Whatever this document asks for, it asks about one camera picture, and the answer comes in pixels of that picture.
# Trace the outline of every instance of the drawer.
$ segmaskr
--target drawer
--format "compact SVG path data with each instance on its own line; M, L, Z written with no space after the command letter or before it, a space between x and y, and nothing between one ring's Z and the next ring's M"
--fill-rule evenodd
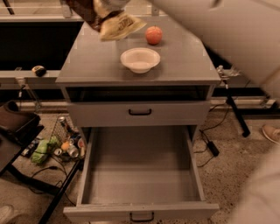
M208 218L186 126L93 129L71 221Z
M69 103L67 108L80 127L201 125L209 101Z

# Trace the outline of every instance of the shoe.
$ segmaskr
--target shoe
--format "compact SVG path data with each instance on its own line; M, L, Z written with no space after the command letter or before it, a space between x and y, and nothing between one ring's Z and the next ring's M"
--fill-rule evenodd
M266 138L275 144L280 144L280 129L276 129L267 124L262 126L262 133Z
M14 207L7 205L0 207L0 224L6 224L13 218Z

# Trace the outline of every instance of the black stand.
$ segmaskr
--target black stand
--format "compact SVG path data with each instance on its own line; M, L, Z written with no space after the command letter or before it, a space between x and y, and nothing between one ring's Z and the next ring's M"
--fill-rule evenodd
M66 179L64 180L62 186L59 187L59 190L54 195L54 198L53 198L51 204L46 209L45 213L43 214L43 216L42 216L42 218L41 218L41 220L39 221L38 224L45 224L45 223L47 223L48 219L51 217L51 215L53 213L53 210L59 204L59 202L60 202L60 200L61 200L65 190L67 189L67 187L71 183L75 173L81 168L81 165L82 165L82 160L76 161L76 163L73 166L72 170L69 172L69 174L67 175Z
M227 86L226 86L226 89L227 89L227 104L232 107L234 114L243 129L242 135L244 137L247 137L250 134L249 128L248 128L247 124L245 123L239 109L236 107L235 101L234 101L233 97L231 96L230 91Z
M7 10L9 11L9 13L10 13L11 15L14 15L15 12L14 12L14 10L11 8L11 5L10 5L10 3L8 2L8 0L3 0L3 3L5 4Z

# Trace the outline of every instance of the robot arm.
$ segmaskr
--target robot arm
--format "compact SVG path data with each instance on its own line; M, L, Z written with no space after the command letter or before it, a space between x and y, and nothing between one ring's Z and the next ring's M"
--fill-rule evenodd
M262 0L149 0L280 102L280 9Z

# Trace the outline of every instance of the white bowl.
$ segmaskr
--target white bowl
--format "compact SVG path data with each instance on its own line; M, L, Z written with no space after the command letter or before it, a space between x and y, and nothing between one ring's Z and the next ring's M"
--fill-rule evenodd
M159 54L149 48L132 48L121 55L122 64L136 74L149 72L159 61Z

